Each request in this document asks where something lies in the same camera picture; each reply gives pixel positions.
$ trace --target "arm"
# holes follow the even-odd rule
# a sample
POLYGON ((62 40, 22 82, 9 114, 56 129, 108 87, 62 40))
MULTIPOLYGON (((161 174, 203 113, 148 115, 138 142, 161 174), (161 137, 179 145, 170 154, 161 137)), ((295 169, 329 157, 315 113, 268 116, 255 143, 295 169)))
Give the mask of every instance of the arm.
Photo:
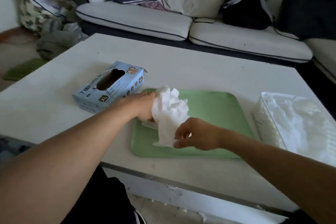
POLYGON ((178 128, 176 139, 176 148, 223 148, 237 154, 317 223, 336 223, 336 168, 196 118, 178 128))
POLYGON ((120 129, 152 118, 155 93, 134 94, 32 147, 0 172, 3 223, 60 223, 120 129))

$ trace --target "hand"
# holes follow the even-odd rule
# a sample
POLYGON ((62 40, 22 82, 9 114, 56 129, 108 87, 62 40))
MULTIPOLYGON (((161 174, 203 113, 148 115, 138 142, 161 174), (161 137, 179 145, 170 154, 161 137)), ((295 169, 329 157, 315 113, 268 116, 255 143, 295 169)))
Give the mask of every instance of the hand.
POLYGON ((123 108, 123 112, 131 114, 131 118, 137 117, 139 120, 153 119, 152 107, 154 103, 155 92, 143 92, 140 94, 128 95, 125 98, 118 99, 111 106, 112 108, 123 108))
POLYGON ((174 147, 194 146, 200 150, 213 150, 220 147, 221 134, 225 129, 211 125, 198 118, 189 118, 176 130, 175 138, 179 139, 174 147))

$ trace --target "white table top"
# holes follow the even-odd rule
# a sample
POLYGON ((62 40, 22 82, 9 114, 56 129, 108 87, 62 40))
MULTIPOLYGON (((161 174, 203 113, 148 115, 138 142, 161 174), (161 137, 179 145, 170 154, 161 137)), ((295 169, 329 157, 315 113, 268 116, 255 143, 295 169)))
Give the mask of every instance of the white table top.
MULTIPOLYGON (((116 60, 148 71, 139 90, 168 85, 231 92, 258 138, 252 109, 264 91, 309 98, 335 124, 294 68, 95 34, 0 93, 0 134, 38 144, 87 119, 92 114, 77 107, 72 94, 116 60)), ((242 160, 134 155, 132 126, 104 156, 107 166, 229 201, 296 209, 242 160)))

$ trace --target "sofa base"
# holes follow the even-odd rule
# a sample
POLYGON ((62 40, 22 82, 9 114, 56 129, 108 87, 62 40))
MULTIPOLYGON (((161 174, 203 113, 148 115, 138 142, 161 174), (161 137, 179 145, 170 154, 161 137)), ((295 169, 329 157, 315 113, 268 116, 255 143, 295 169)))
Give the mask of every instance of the sofa base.
POLYGON ((214 53, 229 57, 249 59, 255 61, 261 61, 276 65, 294 67, 298 73, 302 76, 308 86, 313 90, 316 96, 320 99, 323 105, 327 108, 330 114, 336 119, 336 105, 334 95, 332 92, 336 92, 336 84, 330 81, 326 75, 321 72, 320 69, 314 65, 313 61, 307 63, 294 63, 287 60, 279 60, 270 57, 258 56, 249 53, 243 53, 238 51, 219 49, 204 45, 193 44, 189 39, 184 41, 173 41, 168 39, 157 38, 153 36, 141 35, 133 32, 128 32, 120 29, 114 29, 97 25, 91 22, 83 21, 83 31, 87 35, 93 35, 94 33, 100 33, 105 35, 118 36, 122 38, 134 39, 143 42, 149 42, 154 44, 162 44, 167 46, 173 46, 178 48, 184 48, 194 51, 214 53))

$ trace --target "blue box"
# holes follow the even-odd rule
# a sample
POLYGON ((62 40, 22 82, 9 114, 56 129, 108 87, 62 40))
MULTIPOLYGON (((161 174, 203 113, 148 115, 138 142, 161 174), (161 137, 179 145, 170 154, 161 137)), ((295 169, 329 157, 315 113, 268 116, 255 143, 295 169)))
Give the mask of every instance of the blue box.
POLYGON ((99 113, 113 101, 135 93, 144 81, 145 69, 123 62, 114 62, 91 83, 82 87, 73 99, 83 110, 99 113))

